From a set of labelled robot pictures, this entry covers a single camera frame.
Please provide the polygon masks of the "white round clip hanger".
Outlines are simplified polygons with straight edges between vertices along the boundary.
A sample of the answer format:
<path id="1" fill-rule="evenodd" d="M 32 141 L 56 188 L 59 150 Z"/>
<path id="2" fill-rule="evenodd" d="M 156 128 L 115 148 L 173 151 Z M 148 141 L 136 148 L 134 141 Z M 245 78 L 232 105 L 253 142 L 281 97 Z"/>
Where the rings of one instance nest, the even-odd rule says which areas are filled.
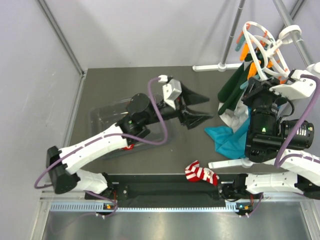
<path id="1" fill-rule="evenodd" d="M 254 21 L 247 21 L 242 27 L 241 34 L 237 40 L 236 50 L 243 48 L 240 60 L 244 61 L 247 54 L 251 54 L 254 65 L 250 67 L 252 77 L 264 81 L 268 76 L 275 77 L 284 82 L 289 76 L 290 69 L 283 57 L 280 47 L 293 43 L 291 34 L 301 33 L 298 25 L 285 27 L 278 37 L 274 37 L 269 30 Z"/>

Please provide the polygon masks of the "red striped santa sock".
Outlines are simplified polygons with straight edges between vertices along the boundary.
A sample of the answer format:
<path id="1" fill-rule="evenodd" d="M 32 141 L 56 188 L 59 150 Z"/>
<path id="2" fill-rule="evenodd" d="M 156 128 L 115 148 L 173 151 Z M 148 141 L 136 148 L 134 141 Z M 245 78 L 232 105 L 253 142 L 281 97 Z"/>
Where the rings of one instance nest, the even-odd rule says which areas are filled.
<path id="1" fill-rule="evenodd" d="M 219 176 L 207 167 L 201 167 L 198 160 L 189 164 L 185 169 L 185 177 L 191 183 L 200 181 L 207 182 L 215 187 L 218 186 Z"/>

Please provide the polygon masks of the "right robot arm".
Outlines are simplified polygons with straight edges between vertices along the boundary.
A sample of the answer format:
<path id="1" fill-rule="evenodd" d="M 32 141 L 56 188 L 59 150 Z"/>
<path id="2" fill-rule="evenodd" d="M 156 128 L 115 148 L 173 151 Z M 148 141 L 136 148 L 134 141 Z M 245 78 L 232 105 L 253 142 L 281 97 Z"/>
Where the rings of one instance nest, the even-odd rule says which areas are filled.
<path id="1" fill-rule="evenodd" d="M 279 108 L 289 104 L 294 94 L 277 92 L 283 88 L 278 79 L 259 81 L 251 77 L 242 98 L 250 108 L 244 155 L 253 164 L 274 165 L 282 173 L 240 173 L 231 183 L 220 184 L 220 195 L 226 200 L 257 198 L 264 192 L 292 192 L 307 198 L 320 198 L 320 159 L 307 153 L 314 140 L 315 128 L 305 116 L 286 120 Z"/>

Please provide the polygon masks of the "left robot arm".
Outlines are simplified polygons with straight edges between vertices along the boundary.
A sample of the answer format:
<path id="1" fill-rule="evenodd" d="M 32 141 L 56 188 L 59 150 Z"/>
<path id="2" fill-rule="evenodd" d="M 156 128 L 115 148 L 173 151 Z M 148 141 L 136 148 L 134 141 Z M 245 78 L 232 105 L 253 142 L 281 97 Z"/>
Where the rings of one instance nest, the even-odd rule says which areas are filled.
<path id="1" fill-rule="evenodd" d="M 178 119 L 189 130 L 213 118 L 190 106 L 208 102 L 209 97 L 196 93 L 179 80 L 165 80 L 163 99 L 156 102 L 152 91 L 135 94 L 126 106 L 126 114 L 107 129 L 75 145 L 53 146 L 47 150 L 46 167 L 55 194 L 72 190 L 89 191 L 109 198 L 114 191 L 106 173 L 92 173 L 82 168 L 113 151 L 138 142 L 162 145 L 167 142 L 166 121 Z"/>

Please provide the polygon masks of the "dark green sock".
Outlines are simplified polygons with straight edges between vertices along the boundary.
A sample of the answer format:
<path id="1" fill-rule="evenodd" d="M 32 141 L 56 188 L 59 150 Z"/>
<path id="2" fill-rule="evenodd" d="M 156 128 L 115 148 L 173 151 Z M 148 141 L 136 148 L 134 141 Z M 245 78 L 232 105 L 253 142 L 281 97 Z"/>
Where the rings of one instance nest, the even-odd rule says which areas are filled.
<path id="1" fill-rule="evenodd" d="M 232 111 L 236 109 L 236 105 L 245 91 L 241 88 L 241 85 L 256 75 L 256 73 L 250 73 L 252 65 L 255 65 L 253 57 L 251 53 L 248 53 L 240 67 L 219 91 L 217 98 L 218 101 L 222 103 L 222 106 L 219 107 L 217 112 L 219 116 L 222 115 L 226 109 Z"/>

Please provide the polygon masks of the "white cloth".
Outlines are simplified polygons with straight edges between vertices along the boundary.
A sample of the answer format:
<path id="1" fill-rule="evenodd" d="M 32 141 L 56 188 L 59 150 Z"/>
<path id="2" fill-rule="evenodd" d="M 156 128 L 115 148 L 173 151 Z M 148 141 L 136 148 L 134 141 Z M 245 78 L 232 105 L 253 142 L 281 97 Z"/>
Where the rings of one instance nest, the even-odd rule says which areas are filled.
<path id="1" fill-rule="evenodd" d="M 242 100 L 237 102 L 235 110 L 226 109 L 219 117 L 235 133 L 249 118 L 250 111 Z"/>

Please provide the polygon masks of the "teal cloth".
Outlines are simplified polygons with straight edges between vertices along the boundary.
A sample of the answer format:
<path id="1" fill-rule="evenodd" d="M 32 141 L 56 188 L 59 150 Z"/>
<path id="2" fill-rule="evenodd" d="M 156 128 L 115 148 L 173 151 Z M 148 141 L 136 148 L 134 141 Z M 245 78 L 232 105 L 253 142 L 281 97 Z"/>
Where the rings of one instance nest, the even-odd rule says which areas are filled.
<path id="1" fill-rule="evenodd" d="M 217 153 L 231 160 L 242 159 L 245 157 L 249 123 L 250 115 L 236 132 L 226 124 L 206 127 L 204 132 L 214 141 L 214 149 Z"/>

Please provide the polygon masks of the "red snowflake bear sock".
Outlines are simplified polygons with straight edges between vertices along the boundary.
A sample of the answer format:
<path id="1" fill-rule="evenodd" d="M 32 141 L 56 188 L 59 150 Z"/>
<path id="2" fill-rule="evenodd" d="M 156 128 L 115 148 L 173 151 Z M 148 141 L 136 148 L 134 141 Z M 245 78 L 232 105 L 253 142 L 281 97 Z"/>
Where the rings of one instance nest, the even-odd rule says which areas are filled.
<path id="1" fill-rule="evenodd" d="M 133 150 L 134 147 L 135 147 L 134 144 L 130 144 L 128 146 L 123 147 L 122 149 L 125 150 L 125 151 L 130 151 L 130 150 Z"/>

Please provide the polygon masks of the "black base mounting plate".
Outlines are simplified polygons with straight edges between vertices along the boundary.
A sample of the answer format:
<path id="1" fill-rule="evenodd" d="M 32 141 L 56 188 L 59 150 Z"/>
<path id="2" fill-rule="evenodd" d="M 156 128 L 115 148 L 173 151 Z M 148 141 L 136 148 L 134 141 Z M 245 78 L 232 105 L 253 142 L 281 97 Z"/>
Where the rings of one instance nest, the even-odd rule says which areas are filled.
<path id="1" fill-rule="evenodd" d="M 65 194 L 70 191 L 84 191 L 86 200 L 110 199 L 120 207 L 217 207 L 227 200 L 257 200 L 259 194 L 246 191 L 240 183 L 219 183 L 217 186 L 206 181 L 188 181 L 183 175 L 100 175 L 107 186 L 81 186 L 83 177 L 79 174 L 61 175 L 52 180 L 54 192 Z"/>

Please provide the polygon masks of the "grey drying rack frame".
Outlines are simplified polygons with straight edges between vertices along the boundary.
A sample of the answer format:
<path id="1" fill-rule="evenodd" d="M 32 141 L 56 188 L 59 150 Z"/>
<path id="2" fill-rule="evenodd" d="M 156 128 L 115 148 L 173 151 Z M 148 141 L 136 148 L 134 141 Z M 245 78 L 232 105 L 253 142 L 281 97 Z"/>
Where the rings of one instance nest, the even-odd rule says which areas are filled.
<path id="1" fill-rule="evenodd" d="M 249 161 L 277 168 L 303 167 L 319 163 L 306 152 L 314 130 L 306 117 L 320 96 L 320 67 L 303 50 L 301 28 L 294 24 L 302 2 L 288 11 L 281 0 L 274 2 L 285 28 L 274 36 L 266 27 L 247 21 L 241 28 L 237 46 L 245 50 L 240 65 L 220 62 L 194 66 L 196 72 L 232 68 L 234 74 L 218 94 L 218 114 L 245 108 L 245 120 L 232 127 L 222 141 L 228 161 L 211 167 L 232 167 Z"/>

